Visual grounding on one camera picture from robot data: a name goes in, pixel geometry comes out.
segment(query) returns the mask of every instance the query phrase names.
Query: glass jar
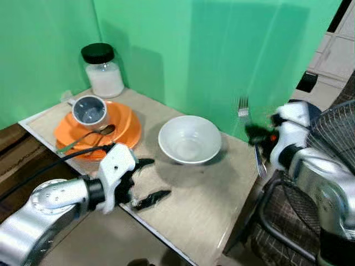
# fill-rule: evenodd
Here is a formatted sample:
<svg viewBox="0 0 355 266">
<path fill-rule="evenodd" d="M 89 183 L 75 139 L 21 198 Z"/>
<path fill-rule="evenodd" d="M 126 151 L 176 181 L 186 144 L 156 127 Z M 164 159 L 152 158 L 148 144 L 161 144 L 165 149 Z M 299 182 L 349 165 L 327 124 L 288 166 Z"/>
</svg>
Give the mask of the glass jar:
<svg viewBox="0 0 355 266">
<path fill-rule="evenodd" d="M 87 62 L 85 71 L 90 80 L 93 93 L 101 98 L 112 98 L 124 89 L 121 72 L 114 62 L 114 51 L 106 43 L 93 43 L 82 49 Z"/>
</svg>

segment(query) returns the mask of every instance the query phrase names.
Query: black jar lid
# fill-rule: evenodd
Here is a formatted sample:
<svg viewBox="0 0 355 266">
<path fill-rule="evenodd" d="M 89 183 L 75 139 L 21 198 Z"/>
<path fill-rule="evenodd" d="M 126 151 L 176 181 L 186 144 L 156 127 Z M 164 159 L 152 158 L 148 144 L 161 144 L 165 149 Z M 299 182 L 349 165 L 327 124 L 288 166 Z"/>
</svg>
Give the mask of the black jar lid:
<svg viewBox="0 0 355 266">
<path fill-rule="evenodd" d="M 103 64 L 114 59 L 115 54 L 108 43 L 92 43 L 82 49 L 82 56 L 89 64 Z"/>
</svg>

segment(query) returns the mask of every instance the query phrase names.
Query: gray cup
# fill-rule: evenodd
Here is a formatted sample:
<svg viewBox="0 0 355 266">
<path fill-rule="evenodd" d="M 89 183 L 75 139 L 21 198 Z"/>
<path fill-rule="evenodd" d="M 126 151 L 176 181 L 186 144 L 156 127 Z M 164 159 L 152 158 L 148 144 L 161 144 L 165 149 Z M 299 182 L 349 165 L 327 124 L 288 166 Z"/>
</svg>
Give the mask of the gray cup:
<svg viewBox="0 0 355 266">
<path fill-rule="evenodd" d="M 69 101 L 76 121 L 87 129 L 101 130 L 109 123 L 106 103 L 94 95 L 82 96 L 76 101 Z"/>
</svg>

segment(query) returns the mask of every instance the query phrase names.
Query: white bowl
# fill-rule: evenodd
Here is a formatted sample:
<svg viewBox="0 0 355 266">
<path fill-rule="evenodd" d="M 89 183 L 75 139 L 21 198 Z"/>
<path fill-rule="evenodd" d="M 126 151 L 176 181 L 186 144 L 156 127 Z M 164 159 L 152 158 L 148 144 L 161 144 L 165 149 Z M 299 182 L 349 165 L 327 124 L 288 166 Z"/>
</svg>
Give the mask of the white bowl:
<svg viewBox="0 0 355 266">
<path fill-rule="evenodd" d="M 173 160 L 197 165 L 212 159 L 221 149 L 221 134 L 209 120 L 185 115 L 169 120 L 159 131 L 159 146 Z"/>
</svg>

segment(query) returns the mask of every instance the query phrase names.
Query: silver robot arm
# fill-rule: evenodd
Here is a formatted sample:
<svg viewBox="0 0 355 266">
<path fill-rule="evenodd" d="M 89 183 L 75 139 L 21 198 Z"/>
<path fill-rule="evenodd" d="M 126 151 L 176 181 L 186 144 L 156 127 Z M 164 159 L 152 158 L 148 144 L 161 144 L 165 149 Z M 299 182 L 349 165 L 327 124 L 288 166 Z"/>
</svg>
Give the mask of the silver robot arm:
<svg viewBox="0 0 355 266">
<path fill-rule="evenodd" d="M 309 124 L 302 103 L 278 109 L 286 117 L 304 126 Z M 270 161 L 288 171 L 293 182 L 308 194 L 318 207 L 321 226 L 319 265 L 355 263 L 355 177 L 342 163 L 314 148 L 306 148 L 307 130 L 290 122 L 279 127 L 279 142 Z"/>
<path fill-rule="evenodd" d="M 37 265 L 53 238 L 87 211 L 111 212 L 117 188 L 137 159 L 129 148 L 116 144 L 100 163 L 98 179 L 50 180 L 39 185 L 27 203 L 0 225 L 0 262 Z M 126 196 L 130 185 L 125 184 Z"/>
</svg>

